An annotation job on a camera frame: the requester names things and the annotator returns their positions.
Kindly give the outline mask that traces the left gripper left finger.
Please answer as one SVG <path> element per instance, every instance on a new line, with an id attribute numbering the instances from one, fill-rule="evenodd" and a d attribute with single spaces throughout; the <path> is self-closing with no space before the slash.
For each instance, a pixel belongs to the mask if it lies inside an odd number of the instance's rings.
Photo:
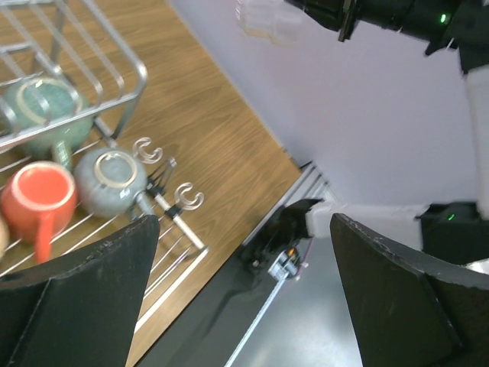
<path id="1" fill-rule="evenodd" d="M 3 366 L 124 366 L 160 235 L 155 215 L 1 278 Z"/>

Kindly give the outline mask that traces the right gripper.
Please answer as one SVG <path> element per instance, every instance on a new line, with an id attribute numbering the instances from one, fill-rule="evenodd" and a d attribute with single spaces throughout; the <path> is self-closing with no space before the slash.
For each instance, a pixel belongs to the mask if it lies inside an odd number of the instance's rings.
<path id="1" fill-rule="evenodd" d="M 303 11 L 323 28 L 338 33 L 341 42 L 351 39 L 361 21 L 424 40 L 414 30 L 403 28 L 414 1 L 287 1 L 287 4 Z"/>

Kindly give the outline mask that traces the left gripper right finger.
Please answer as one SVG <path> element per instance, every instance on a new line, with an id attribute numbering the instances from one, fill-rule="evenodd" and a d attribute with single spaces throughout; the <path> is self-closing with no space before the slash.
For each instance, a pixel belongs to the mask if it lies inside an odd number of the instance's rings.
<path id="1" fill-rule="evenodd" d="M 488 276 L 345 214 L 330 231 L 364 366 L 486 366 Z"/>

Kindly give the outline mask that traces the orange mug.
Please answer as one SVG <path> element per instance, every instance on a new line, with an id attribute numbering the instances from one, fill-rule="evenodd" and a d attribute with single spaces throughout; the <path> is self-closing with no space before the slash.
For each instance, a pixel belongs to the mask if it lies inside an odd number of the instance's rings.
<path id="1" fill-rule="evenodd" d="M 73 175 L 52 161 L 35 161 L 15 172 L 1 193 L 1 213 L 10 233 L 34 245 L 40 264 L 51 243 L 73 218 L 77 189 Z"/>

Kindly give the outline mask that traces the clear glass cup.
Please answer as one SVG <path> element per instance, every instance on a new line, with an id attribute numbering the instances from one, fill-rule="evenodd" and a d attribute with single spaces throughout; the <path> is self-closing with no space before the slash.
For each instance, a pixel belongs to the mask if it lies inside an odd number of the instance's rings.
<path id="1" fill-rule="evenodd" d="M 235 16 L 246 35 L 279 45 L 295 44 L 305 18 L 300 1 L 236 1 Z"/>

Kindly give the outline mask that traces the teal ceramic mug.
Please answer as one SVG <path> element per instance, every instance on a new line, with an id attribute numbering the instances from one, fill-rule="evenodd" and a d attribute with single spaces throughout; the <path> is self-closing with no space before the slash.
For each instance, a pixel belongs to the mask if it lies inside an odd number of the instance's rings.
<path id="1" fill-rule="evenodd" d="M 82 93 L 72 94 L 63 81 L 52 77 L 34 77 L 10 85 L 3 95 L 16 118 L 7 121 L 8 132 L 19 129 L 44 127 L 62 117 L 71 117 L 89 106 Z M 53 161 L 68 171 L 73 169 L 73 153 L 89 137 L 93 118 L 84 117 L 25 141 L 16 150 L 38 161 Z"/>

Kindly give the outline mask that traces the beige ceramic mug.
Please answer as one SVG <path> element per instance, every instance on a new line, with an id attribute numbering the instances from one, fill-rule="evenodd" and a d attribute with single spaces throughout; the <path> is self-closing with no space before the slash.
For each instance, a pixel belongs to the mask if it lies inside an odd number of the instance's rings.
<path id="1" fill-rule="evenodd" d="M 3 258 L 9 244 L 9 230 L 3 217 L 0 218 L 0 259 Z"/>

